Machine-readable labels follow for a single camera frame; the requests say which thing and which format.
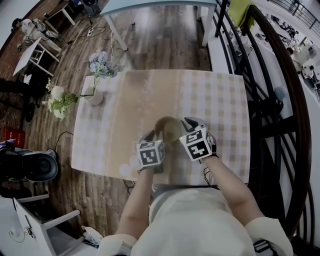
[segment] white flower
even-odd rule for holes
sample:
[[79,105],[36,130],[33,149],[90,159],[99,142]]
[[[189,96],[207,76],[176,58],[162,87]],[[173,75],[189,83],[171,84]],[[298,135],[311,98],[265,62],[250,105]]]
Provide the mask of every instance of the white flower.
[[52,96],[53,99],[55,99],[57,101],[61,101],[62,95],[63,95],[64,92],[65,92],[65,89],[63,87],[55,86],[51,90],[51,96]]
[[45,88],[50,92],[53,87],[55,87],[55,85],[51,82],[51,79],[49,78]]
[[48,105],[48,109],[50,112],[53,112],[53,109],[52,109],[52,104],[54,103],[55,99],[54,98],[49,98],[49,100],[47,101],[47,105]]
[[66,114],[64,112],[59,111],[58,109],[55,109],[53,111],[53,114],[56,118],[60,118],[61,120],[65,118]]

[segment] white sleeve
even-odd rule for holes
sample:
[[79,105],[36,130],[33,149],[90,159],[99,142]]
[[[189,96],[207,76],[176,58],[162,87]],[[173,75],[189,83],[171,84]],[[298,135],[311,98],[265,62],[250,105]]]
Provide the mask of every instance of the white sleeve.
[[22,23],[26,26],[29,26],[29,24],[31,23],[31,19],[25,18]]
[[96,256],[130,256],[137,239],[128,234],[114,234],[102,239]]
[[278,219],[260,217],[245,226],[253,243],[266,240],[279,256],[293,256],[294,252]]

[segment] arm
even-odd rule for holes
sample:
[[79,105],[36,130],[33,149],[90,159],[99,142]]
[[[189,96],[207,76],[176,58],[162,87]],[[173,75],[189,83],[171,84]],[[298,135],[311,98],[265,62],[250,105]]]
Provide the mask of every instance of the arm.
[[224,163],[215,156],[204,159],[204,162],[223,196],[228,202],[232,213],[242,225],[263,217],[250,189]]
[[140,172],[126,202],[116,234],[131,235],[137,240],[149,225],[149,203],[154,178],[153,168]]
[[24,19],[22,21],[22,24],[29,27],[29,29],[27,30],[26,36],[30,37],[30,35],[33,33],[35,29],[35,25],[32,23],[31,19],[28,19],[28,18]]

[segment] flower vase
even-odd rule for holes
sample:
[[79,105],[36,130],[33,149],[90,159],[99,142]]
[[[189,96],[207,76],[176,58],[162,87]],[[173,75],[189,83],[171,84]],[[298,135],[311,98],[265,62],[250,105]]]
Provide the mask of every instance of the flower vase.
[[93,106],[101,104],[104,100],[104,95],[101,91],[94,89],[93,87],[88,87],[84,92],[84,99]]

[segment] red box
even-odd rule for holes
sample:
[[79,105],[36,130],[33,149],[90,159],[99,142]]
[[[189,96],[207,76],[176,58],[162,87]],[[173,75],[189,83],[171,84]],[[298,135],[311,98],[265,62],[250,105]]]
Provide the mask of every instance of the red box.
[[15,139],[15,143],[13,146],[17,148],[24,148],[25,146],[25,137],[26,133],[24,131],[15,130],[12,128],[5,128],[4,129],[4,140],[11,140]]

